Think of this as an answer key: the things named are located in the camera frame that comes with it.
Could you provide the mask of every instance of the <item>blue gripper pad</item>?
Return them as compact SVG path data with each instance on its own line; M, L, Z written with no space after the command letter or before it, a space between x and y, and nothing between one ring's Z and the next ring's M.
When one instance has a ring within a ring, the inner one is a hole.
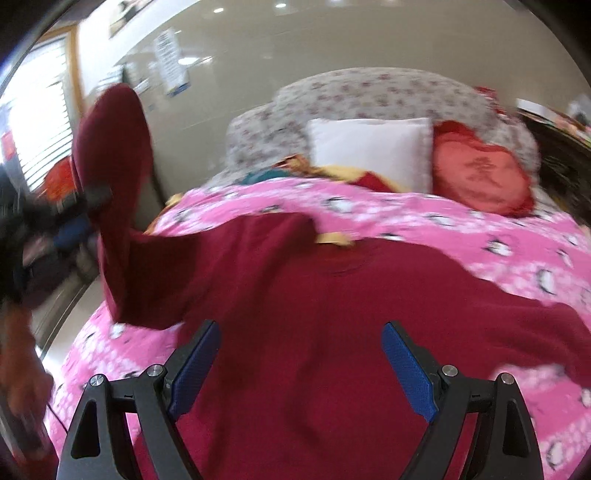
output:
M433 385L391 323L387 323L382 331L382 349L398 377L408 403L415 413L431 423L437 413Z
M167 412L173 421L177 421L181 415L191 410L212 367L221 340L220 328L214 322L193 349L182 370L177 374L171 386L171 400Z

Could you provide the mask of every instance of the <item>floral headboard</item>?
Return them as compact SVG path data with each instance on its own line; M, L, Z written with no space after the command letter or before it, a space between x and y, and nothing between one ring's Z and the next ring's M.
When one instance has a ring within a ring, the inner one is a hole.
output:
M299 80L280 89L270 103L235 118L226 135L227 169L208 185L231 183L288 155L308 155L306 124L313 118L424 116L434 122L457 120L485 142L509 148L537 187L540 155L534 137L519 120L498 114L487 96L436 73L374 67Z

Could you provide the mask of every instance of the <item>paper notice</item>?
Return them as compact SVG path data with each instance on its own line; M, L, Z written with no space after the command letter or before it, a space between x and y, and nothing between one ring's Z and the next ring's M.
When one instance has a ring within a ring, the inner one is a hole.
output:
M187 69L180 65L181 49L174 31L169 28L154 40L158 69L167 95L174 96L189 85Z

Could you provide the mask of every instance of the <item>pink blanket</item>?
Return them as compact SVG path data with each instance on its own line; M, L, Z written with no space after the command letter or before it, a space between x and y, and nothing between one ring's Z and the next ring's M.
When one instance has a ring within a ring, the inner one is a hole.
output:
M304 212L320 233L353 239L382 237L438 248L473 275L503 290L543 303L573 307L591 326L589 243L565 213L508 219L469 210L422 194L374 193L319 179L274 179L253 186L192 190L159 220L155 233L183 235L214 228L239 215ZM177 327L164 331L113 325L103 304L77 336L53 408L66 425L83 387L95 373L110 380L136 375L164 362L176 345ZM520 369L515 375L532 416L546 479L567 479L591 445L591 392L572 383L559 365ZM132 438L139 435L129 418ZM52 417L50 436L61 452L64 432Z

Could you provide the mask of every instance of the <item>window blind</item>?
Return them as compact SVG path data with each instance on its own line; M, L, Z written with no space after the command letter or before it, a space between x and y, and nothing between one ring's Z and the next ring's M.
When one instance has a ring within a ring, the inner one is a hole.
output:
M39 188L53 165L72 153L66 72L65 40L45 43L26 56L0 100L9 108L8 124L30 190Z

